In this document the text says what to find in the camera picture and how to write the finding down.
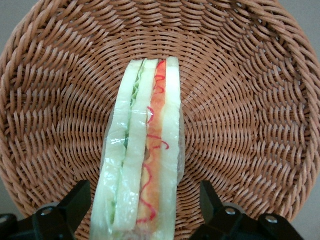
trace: metal screw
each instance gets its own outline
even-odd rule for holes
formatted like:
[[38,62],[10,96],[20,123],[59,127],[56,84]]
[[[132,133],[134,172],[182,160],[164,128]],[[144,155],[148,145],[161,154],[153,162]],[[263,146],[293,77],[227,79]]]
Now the metal screw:
[[0,224],[4,224],[7,220],[8,220],[8,215],[4,215],[2,217],[0,217]]
[[50,214],[52,212],[52,210],[53,210],[52,207],[44,208],[41,212],[41,216],[46,216],[46,215]]
[[228,215],[236,215],[236,211],[231,208],[231,207],[228,207],[227,209],[225,209],[225,212],[228,214]]
[[274,216],[271,216],[271,215],[266,216],[265,219],[271,224],[278,223],[278,220]]

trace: gray background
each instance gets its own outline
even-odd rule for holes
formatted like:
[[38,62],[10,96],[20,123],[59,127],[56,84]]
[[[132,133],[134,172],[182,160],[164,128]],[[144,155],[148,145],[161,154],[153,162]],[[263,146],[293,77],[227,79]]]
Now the gray background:
[[[279,0],[296,18],[309,37],[313,48],[320,56],[320,0]],[[0,52],[5,48],[12,31],[30,11],[37,0],[0,0]],[[22,215],[11,201],[0,180],[0,214]],[[293,226],[305,240],[320,240],[320,180],[318,179],[310,198],[293,221]]]

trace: fake sandwich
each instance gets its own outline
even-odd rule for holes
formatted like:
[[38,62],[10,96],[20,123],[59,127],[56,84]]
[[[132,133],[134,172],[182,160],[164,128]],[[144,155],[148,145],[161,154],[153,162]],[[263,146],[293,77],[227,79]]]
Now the fake sandwich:
[[103,144],[91,240],[174,238],[180,95],[176,57],[129,63]]

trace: tomato slice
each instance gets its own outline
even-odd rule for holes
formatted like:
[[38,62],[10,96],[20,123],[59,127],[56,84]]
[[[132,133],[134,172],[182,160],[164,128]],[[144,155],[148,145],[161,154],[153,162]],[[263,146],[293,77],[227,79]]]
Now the tomato slice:
[[142,167],[141,192],[137,225],[141,230],[154,231],[160,200],[161,146],[170,146],[162,140],[162,110],[166,103],[166,60],[161,61],[155,71],[154,87],[150,107],[151,118],[147,122],[146,149],[149,156]]

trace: wicker basket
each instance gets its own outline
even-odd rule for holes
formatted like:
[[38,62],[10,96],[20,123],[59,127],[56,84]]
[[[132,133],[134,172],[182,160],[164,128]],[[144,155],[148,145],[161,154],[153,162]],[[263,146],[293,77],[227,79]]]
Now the wicker basket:
[[41,0],[0,60],[0,175],[25,216],[82,179],[94,198],[126,66],[168,56],[187,146],[175,239],[203,223],[200,180],[253,218],[297,215],[320,170],[320,65],[276,0]]

